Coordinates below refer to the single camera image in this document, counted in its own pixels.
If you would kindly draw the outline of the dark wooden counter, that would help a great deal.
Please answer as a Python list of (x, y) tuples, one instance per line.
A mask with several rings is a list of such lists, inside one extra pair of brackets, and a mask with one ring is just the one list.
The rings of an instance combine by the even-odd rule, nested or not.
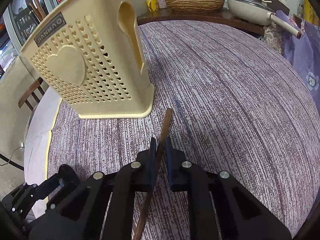
[(191, 20), (224, 24), (233, 28), (257, 35), (264, 35), (263, 26), (247, 22), (235, 17), (228, 9), (222, 8), (211, 12), (188, 12), (162, 9), (146, 12), (137, 17), (138, 25), (158, 21)]

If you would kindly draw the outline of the brown wooden chopstick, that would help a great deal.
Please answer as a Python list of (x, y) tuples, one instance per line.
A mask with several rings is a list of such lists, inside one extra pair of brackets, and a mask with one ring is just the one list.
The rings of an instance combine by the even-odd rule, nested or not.
[[(162, 161), (162, 156), (163, 156), (163, 152), (164, 152), (164, 148), (165, 148), (165, 140), (167, 138), (168, 132), (169, 132), (169, 127), (170, 127), (170, 122), (171, 122), (171, 118), (173, 115), (173, 109), (171, 108), (167, 108), (166, 112), (165, 112), (165, 117), (163, 120), (163, 125), (162, 125), (162, 129), (161, 129), (161, 135), (159, 137), (159, 144), (157, 147), (157, 151), (155, 154), (155, 169), (154, 169), (154, 175), (155, 175), (155, 181), (157, 180), (157, 176), (158, 176), (158, 172), (159, 172), (159, 168), (161, 165), (161, 161)], [(141, 239), (143, 230), (144, 230), (144, 226), (146, 224), (146, 220), (147, 220), (147, 216), (148, 216), (148, 210), (150, 207), (150, 203), (151, 203), (151, 199), (152, 199), (152, 195), (154, 192), (154, 188), (155, 185), (153, 185), (153, 187), (151, 188), (151, 190), (146, 194), (146, 197), (144, 199), (143, 202), (143, 206), (140, 210), (140, 215), (139, 215), (139, 220), (136, 226), (136, 230), (135, 230), (135, 234), (133, 237), (133, 240), (139, 240)]]

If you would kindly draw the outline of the purple floral cloth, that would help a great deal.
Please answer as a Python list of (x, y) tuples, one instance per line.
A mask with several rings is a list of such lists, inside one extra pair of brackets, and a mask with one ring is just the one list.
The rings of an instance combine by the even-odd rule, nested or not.
[(291, 63), (319, 108), (319, 26), (304, 19), (297, 25), (281, 10), (276, 11), (276, 16), (302, 33), (300, 38), (287, 31), (283, 34), (284, 57)]

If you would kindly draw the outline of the purple striped tablecloth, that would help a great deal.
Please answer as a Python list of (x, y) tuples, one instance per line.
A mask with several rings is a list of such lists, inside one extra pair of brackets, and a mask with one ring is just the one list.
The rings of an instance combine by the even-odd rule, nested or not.
[(319, 114), (291, 64), (227, 25), (151, 22), (139, 27), (153, 108), (142, 119), (80, 119), (61, 103), (48, 175), (68, 164), (80, 179), (118, 171), (158, 138), (173, 110), (174, 148), (209, 172), (226, 170), (295, 235), (319, 189)]

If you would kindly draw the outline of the cream plastic utensil holder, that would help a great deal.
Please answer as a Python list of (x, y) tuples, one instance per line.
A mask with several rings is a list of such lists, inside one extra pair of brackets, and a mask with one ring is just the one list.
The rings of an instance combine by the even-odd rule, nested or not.
[(122, 2), (64, 0), (37, 26), (21, 53), (82, 119), (143, 118), (154, 85), (139, 70), (118, 25)]

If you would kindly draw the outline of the yellow roll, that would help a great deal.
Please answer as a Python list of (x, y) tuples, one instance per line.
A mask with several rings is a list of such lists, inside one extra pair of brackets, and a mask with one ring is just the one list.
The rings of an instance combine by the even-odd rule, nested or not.
[(303, 18), (307, 22), (319, 27), (319, 17), (308, 0), (303, 0)]

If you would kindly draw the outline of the woven brown basin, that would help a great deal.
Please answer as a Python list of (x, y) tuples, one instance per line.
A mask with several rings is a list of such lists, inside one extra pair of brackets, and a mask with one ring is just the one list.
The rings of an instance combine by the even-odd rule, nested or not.
[(225, 0), (165, 0), (173, 11), (210, 12), (223, 8)]

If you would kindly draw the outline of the cream frying pan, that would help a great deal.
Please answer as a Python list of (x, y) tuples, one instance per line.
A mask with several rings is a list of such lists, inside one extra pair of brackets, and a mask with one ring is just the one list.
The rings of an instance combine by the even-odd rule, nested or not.
[(230, 12), (237, 18), (262, 26), (274, 22), (297, 39), (302, 36), (301, 31), (277, 17), (276, 13), (266, 5), (249, 0), (227, 0), (227, 3)]

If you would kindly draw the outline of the yellow cup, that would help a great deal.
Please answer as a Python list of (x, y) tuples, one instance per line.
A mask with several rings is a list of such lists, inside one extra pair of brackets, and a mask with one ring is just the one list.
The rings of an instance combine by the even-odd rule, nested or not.
[(158, 0), (146, 0), (146, 5), (148, 7), (149, 12), (159, 10)]

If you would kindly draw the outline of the wooden chair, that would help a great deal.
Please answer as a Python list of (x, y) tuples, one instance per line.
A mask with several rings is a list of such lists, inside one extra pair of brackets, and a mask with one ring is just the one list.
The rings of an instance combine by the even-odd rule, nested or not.
[(22, 108), (22, 106), (26, 104), (31, 111), (34, 111), (35, 107), (31, 105), (28, 99), (31, 96), (37, 104), (40, 103), (40, 98), (36, 95), (35, 90), (38, 90), (40, 94), (44, 96), (45, 91), (41, 87), (42, 83), (43, 83), (43, 78), (39, 77), (36, 81), (34, 81), (30, 85), (30, 87), (23, 93), (23, 95), (20, 97), (18, 101), (19, 108)]

